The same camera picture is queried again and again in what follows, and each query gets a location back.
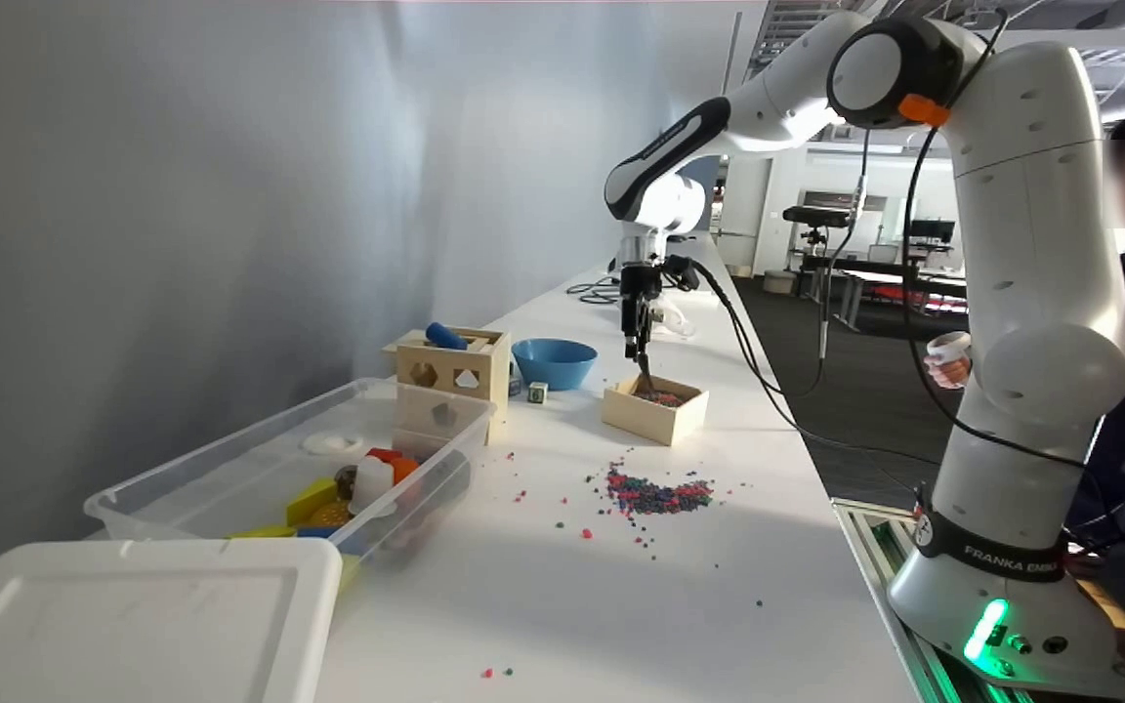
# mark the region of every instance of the gray wall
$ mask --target gray wall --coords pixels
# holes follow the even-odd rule
[[[707,44],[673,46],[699,16]],[[679,92],[656,56],[723,75],[727,29],[716,5],[0,0],[0,551],[388,371],[412,325],[604,262],[597,182]]]

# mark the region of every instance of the ceiling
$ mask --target ceiling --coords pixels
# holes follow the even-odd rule
[[[749,72],[823,18],[865,0],[766,0]],[[1125,0],[886,0],[882,16],[931,16],[987,34],[1008,16],[1002,44],[1063,39],[1074,44],[1099,86],[1102,113],[1125,108]]]

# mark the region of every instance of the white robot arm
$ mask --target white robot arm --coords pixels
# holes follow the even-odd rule
[[[1081,476],[1071,462],[1125,393],[1114,194],[1080,56],[983,51],[931,18],[827,16],[749,86],[705,103],[621,160],[604,181],[611,210],[636,221],[642,193],[716,137],[739,147],[749,137],[805,142],[823,122],[793,116],[819,92],[865,129],[944,129],[977,345],[962,420],[1008,440],[952,428],[890,609],[981,680],[1125,699],[1114,630],[1063,574],[1063,514]],[[663,232],[630,239],[642,247],[621,271],[621,325],[630,359],[647,374],[645,305],[659,289]]]

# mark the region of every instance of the blue bowl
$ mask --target blue bowl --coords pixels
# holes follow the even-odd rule
[[[522,385],[547,383],[552,391],[574,391],[585,383],[597,350],[574,341],[518,341],[517,364]]]

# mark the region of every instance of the wooden cube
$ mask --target wooden cube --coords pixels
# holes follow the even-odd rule
[[[647,383],[627,379],[604,391],[602,420],[675,446],[707,426],[707,391],[659,374],[647,374]]]
[[[511,341],[489,328],[453,328],[466,345],[483,349],[433,349],[423,328],[412,328],[388,349],[396,374],[408,385],[431,385],[443,393],[468,393],[483,401],[509,401],[511,385]]]

